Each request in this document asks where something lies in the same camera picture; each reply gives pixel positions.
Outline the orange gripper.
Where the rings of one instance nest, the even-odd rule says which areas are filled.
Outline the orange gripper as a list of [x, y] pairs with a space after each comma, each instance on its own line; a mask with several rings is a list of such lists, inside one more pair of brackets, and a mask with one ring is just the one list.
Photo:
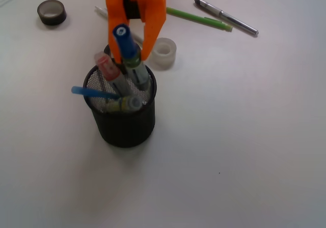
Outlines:
[[108, 44], [117, 63], [121, 63], [118, 44], [113, 30], [128, 19], [145, 19], [141, 60], [150, 55], [166, 20], [166, 0], [105, 0], [108, 13]]

